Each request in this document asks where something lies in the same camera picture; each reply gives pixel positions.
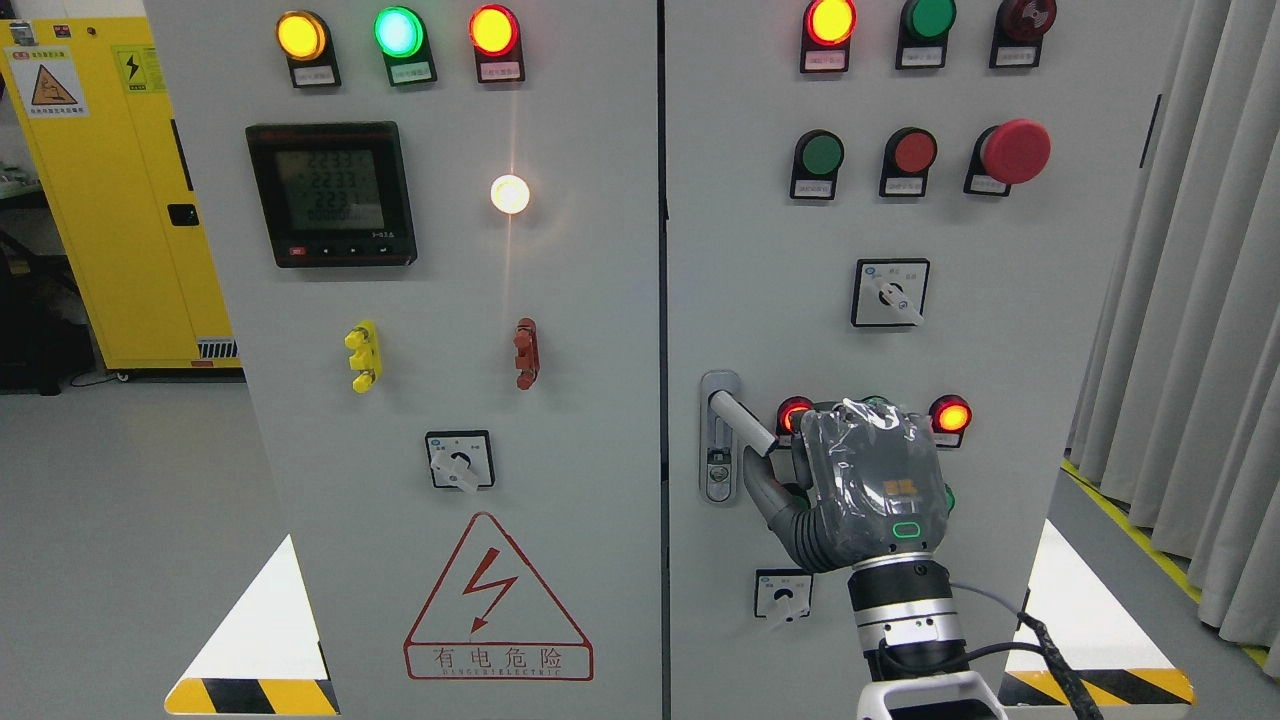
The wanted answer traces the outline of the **grey robotic right hand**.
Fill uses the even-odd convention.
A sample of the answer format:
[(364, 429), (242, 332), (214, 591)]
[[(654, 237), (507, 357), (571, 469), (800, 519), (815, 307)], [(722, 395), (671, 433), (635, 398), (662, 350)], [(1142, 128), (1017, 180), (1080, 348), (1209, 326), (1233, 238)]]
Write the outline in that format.
[(809, 573), (895, 553), (936, 551), (948, 524), (945, 479), (929, 423), (892, 404), (844, 400), (805, 413), (794, 437), (800, 497), (769, 457), (742, 451), (742, 482), (786, 553)]

